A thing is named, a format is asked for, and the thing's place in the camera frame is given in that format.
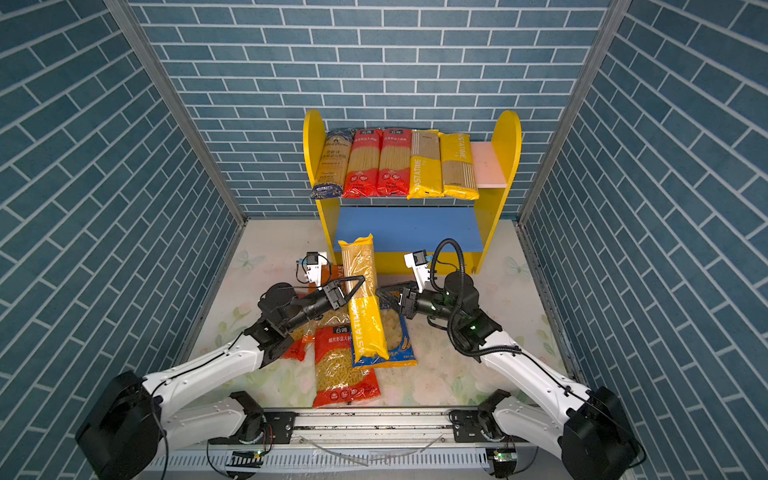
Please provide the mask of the yellow spaghetti box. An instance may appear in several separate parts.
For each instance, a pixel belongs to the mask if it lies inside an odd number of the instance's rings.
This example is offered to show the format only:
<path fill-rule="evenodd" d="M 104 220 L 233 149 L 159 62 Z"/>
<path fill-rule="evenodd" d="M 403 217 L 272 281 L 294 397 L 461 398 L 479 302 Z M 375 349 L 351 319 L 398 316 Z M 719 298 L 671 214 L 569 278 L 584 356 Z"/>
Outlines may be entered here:
<path fill-rule="evenodd" d="M 348 303 L 352 328 L 354 361 L 363 358 L 389 359 L 386 335 L 376 295 L 377 277 L 374 258 L 374 237 L 369 234 L 349 243 L 338 241 L 342 250 L 345 276 L 364 275 L 365 284 Z"/>
<path fill-rule="evenodd" d="M 440 141 L 436 131 L 413 130 L 407 198 L 443 196 Z"/>
<path fill-rule="evenodd" d="M 474 173 L 470 137 L 465 133 L 438 134 L 440 141 L 443 195 L 475 201 L 479 190 Z"/>

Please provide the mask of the dark blue spaghetti bag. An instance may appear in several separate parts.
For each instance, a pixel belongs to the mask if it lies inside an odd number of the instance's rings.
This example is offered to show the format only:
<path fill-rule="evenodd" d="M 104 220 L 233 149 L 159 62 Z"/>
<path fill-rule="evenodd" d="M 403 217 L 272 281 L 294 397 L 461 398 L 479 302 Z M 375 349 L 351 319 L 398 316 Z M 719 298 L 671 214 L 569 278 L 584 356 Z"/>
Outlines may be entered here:
<path fill-rule="evenodd" d="M 345 175 L 356 130 L 343 128 L 326 134 L 314 186 L 313 200 L 339 198 L 343 194 Z"/>

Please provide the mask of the red spaghetti bag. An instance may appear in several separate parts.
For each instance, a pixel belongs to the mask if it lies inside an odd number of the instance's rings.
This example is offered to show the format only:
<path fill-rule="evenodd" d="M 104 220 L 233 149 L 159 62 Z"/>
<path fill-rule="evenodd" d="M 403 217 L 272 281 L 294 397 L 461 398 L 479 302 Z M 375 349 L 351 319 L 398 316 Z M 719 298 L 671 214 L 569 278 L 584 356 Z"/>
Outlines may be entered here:
<path fill-rule="evenodd" d="M 381 129 L 358 130 L 353 139 L 342 197 L 358 199 L 378 195 L 383 140 Z"/>
<path fill-rule="evenodd" d="M 410 185 L 410 129 L 391 128 L 383 131 L 377 192 L 380 197 L 406 196 Z"/>

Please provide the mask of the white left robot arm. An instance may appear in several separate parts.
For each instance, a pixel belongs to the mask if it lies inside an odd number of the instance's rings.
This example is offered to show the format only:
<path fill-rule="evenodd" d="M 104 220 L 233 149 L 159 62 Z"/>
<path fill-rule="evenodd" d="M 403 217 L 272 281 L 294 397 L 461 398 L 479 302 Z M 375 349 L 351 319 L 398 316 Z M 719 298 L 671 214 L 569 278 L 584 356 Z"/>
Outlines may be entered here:
<path fill-rule="evenodd" d="M 231 342 L 164 371 L 125 371 L 104 387 L 75 435 L 100 479 L 132 479 L 155 458 L 203 440 L 227 438 L 259 417 L 257 403 L 236 392 L 228 401 L 184 412 L 220 385 L 278 360 L 292 332 L 345 306 L 364 285 L 361 275 L 328 281 L 299 296 L 280 282 L 261 297 L 261 315 Z"/>

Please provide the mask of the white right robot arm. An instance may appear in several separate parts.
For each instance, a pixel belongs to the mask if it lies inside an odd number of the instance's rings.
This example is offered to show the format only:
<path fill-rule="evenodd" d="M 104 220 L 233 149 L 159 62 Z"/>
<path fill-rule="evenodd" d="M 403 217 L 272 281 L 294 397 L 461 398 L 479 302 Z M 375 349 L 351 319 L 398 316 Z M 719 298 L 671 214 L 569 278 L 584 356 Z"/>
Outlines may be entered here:
<path fill-rule="evenodd" d="M 495 433 L 523 438 L 560 458 L 574 479 L 619 479 L 647 453 L 615 393 L 590 389 L 558 373 L 521 347 L 480 308 L 471 277 L 449 274 L 435 290 L 414 281 L 383 286 L 377 297 L 408 319 L 443 320 L 454 349 L 493 369 L 530 399 L 500 392 L 484 404 Z"/>

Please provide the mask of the blue elbow pasta bag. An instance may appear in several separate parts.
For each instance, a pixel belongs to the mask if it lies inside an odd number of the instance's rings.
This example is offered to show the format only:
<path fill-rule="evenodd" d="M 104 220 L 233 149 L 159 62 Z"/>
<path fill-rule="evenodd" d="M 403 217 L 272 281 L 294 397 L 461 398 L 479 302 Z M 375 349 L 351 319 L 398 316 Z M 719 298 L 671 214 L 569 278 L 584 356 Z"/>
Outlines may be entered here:
<path fill-rule="evenodd" d="M 418 362 L 412 348 L 405 319 L 401 315 L 396 314 L 393 310 L 382 306 L 380 301 L 379 306 L 381 320 L 386 335 L 389 359 L 363 358 L 359 362 L 353 361 L 353 368 L 355 370 L 367 370 L 371 368 L 416 366 Z"/>

